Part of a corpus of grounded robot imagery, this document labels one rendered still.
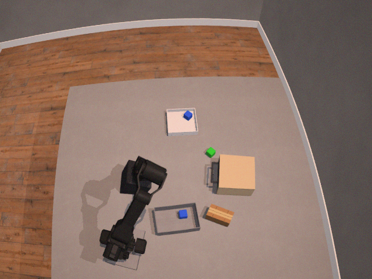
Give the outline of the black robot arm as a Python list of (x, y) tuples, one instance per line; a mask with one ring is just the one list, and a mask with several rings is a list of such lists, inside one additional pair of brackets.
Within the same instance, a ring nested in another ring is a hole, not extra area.
[[(136, 191), (133, 196), (133, 201), (124, 217), (113, 225), (106, 240), (108, 243), (103, 253), (103, 257), (114, 262), (117, 262), (118, 259), (128, 259), (130, 253), (126, 249), (131, 245), (134, 239), (134, 224), (138, 220), (145, 206), (149, 205), (153, 194), (162, 189), (167, 177), (167, 170), (164, 167), (140, 156), (137, 157), (134, 167), (132, 167), (132, 172), (136, 183)], [(140, 181), (150, 181), (159, 185), (159, 187), (156, 191), (150, 194), (140, 189)]]

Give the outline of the brown cardboard box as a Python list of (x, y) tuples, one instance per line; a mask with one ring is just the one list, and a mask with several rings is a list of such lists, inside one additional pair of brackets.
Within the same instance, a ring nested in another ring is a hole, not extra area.
[(228, 227), (234, 212), (211, 204), (205, 219)]

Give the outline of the green block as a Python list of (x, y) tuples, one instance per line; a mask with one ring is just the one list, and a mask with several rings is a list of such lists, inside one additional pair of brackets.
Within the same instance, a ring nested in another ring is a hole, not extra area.
[(210, 147), (207, 151), (206, 151), (206, 154), (208, 155), (208, 157), (212, 157), (212, 156), (214, 156), (215, 155), (215, 153), (216, 153), (216, 151), (212, 148), (212, 147)]

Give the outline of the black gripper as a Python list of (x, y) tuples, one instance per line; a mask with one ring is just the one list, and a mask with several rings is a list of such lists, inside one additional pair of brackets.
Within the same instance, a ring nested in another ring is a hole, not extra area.
[[(100, 239), (99, 239), (100, 243), (107, 245), (108, 242), (106, 240), (107, 240), (107, 237), (108, 237), (109, 233), (110, 233), (109, 230), (104, 230), (104, 229), (102, 230), (101, 236), (100, 236)], [(132, 252), (133, 249), (134, 249), (134, 252), (144, 254), (145, 253), (145, 248), (146, 248), (146, 243), (147, 243), (147, 241), (145, 239), (137, 238), (136, 243), (135, 243), (135, 239), (133, 239), (130, 247), (128, 247), (126, 250)], [(135, 248), (134, 248), (134, 246), (135, 246)]]

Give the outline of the blue block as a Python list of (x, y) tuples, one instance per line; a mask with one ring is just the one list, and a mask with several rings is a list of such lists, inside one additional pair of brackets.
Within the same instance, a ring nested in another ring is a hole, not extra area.
[(187, 120), (190, 120), (192, 118), (192, 113), (189, 112), (189, 111), (186, 111), (184, 113), (184, 118), (187, 119)]
[(186, 219), (188, 217), (187, 210), (179, 210), (179, 217), (180, 219)]

